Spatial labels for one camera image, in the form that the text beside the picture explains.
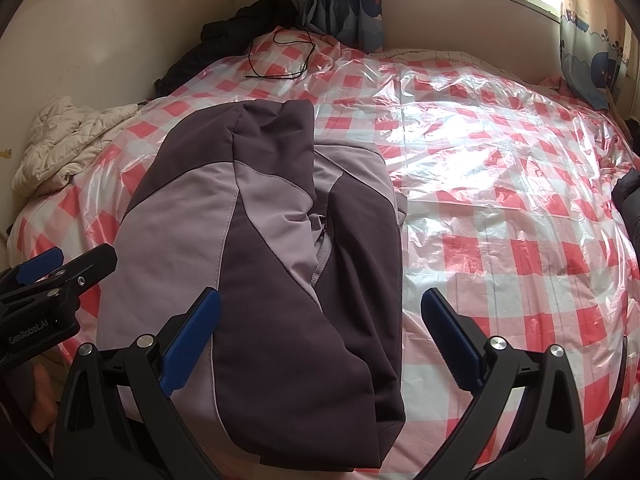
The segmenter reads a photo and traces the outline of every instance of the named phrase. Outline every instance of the mattress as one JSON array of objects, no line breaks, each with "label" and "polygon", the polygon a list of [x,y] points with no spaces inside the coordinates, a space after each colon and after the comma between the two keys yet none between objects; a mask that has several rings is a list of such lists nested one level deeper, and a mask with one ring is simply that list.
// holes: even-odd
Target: mattress
[{"label": "mattress", "polygon": [[[248,59],[231,57],[146,105],[71,185],[21,212],[8,243],[12,265],[52,246],[68,260],[113,242],[166,134],[193,111],[247,99],[308,99],[316,136],[374,142],[409,204],[402,229],[407,422],[380,470],[345,475],[412,478],[470,402],[420,318],[420,297],[432,286],[487,335],[501,335],[515,348],[543,351],[557,343],[566,349],[593,467],[640,400],[640,271],[611,201],[612,186],[637,159],[619,128],[575,98],[528,86],[464,53],[366,56],[332,38],[313,38],[316,50],[299,78],[250,78]],[[278,44],[272,34],[259,38],[255,70],[297,72],[309,51],[303,41],[306,35],[295,31],[280,33]],[[99,300],[99,286],[82,296],[81,331],[62,344],[67,359],[95,340]],[[613,431],[596,437],[625,335],[620,413]],[[519,395],[513,392],[481,463],[497,456]],[[233,478],[283,474],[206,451]]]}]

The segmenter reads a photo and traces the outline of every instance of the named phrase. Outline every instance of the black cable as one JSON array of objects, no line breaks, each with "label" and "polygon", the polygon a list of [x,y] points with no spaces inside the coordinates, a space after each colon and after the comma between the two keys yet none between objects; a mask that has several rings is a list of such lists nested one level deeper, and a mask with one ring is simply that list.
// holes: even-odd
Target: black cable
[{"label": "black cable", "polygon": [[[296,9],[298,10],[298,15],[300,15],[300,2],[298,0],[296,0]],[[251,70],[252,70],[252,72],[254,72],[255,75],[246,75],[244,77],[245,78],[255,78],[255,79],[298,79],[300,76],[302,76],[303,73],[305,73],[306,70],[308,69],[309,59],[311,59],[311,55],[316,50],[316,44],[311,39],[311,34],[309,33],[309,31],[305,27],[304,23],[302,23],[302,21],[300,22],[300,25],[302,26],[303,30],[306,32],[306,36],[308,37],[308,41],[307,40],[305,40],[305,41],[302,41],[302,40],[278,41],[276,39],[277,35],[281,31],[286,30],[286,29],[283,29],[283,28],[281,28],[279,30],[276,30],[273,33],[273,43],[275,43],[275,44],[288,45],[288,44],[295,44],[295,43],[303,43],[303,44],[311,45],[311,50],[306,55],[306,59],[305,59],[304,63],[302,64],[302,67],[301,67],[300,70],[298,70],[297,72],[291,73],[291,74],[283,74],[283,75],[260,75],[260,74],[258,74],[255,71],[254,64],[251,62],[251,50],[254,48],[254,40],[252,40],[251,41],[251,45],[249,46],[249,53],[247,54],[247,61],[249,62],[249,67],[251,67]]]}]

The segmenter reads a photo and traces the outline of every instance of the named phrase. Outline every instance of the quilted fabric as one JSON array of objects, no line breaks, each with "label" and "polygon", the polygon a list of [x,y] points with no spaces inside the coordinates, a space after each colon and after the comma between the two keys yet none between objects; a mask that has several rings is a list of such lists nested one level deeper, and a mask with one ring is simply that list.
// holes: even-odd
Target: quilted fabric
[{"label": "quilted fabric", "polygon": [[[278,35],[280,42],[305,38]],[[566,349],[592,467],[640,398],[640,272],[611,201],[612,186],[638,160],[619,127],[581,101],[526,86],[466,54],[366,56],[332,38],[313,38],[317,48],[304,77],[246,78],[252,74],[247,58],[231,57],[148,104],[70,186],[24,209],[9,240],[12,264],[53,244],[72,258],[113,242],[164,137],[193,111],[244,99],[309,99],[316,136],[375,143],[395,188],[408,198],[401,385],[407,422],[382,468],[350,476],[413,478],[470,402],[420,318],[420,297],[431,286],[487,335],[500,334],[515,348],[542,350],[556,342]],[[308,46],[274,44],[268,34],[255,41],[252,63],[262,74],[292,73],[307,54]],[[68,358],[95,339],[99,297],[97,286],[83,295],[82,330],[62,347]],[[622,406],[612,433],[596,438],[624,335]],[[497,456],[518,401],[516,392],[481,462]],[[232,478],[284,474],[212,456]]]},{"label": "quilted fabric", "polygon": [[116,126],[133,117],[138,105],[98,112],[76,107],[71,97],[54,97],[36,115],[12,188],[28,198],[58,191],[115,138]]}]

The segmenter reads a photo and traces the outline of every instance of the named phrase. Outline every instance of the beige quilted jacket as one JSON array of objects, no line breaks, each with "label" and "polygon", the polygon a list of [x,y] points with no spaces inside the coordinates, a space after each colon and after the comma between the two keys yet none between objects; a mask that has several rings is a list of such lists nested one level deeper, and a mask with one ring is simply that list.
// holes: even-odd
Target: beige quilted jacket
[{"label": "beige quilted jacket", "polygon": [[12,187],[22,198],[58,191],[127,127],[138,105],[98,112],[54,97],[38,112]]}]

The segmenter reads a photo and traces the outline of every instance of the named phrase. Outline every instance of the whale print on curtain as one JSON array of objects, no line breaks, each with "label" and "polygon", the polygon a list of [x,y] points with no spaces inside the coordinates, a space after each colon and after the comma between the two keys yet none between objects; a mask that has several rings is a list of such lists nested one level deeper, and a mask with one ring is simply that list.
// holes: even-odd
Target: whale print on curtain
[{"label": "whale print on curtain", "polygon": [[383,46],[382,0],[307,0],[302,22],[312,32],[378,52]]},{"label": "whale print on curtain", "polygon": [[628,65],[631,32],[613,0],[562,0],[560,58],[571,90],[596,110],[617,97]]}]

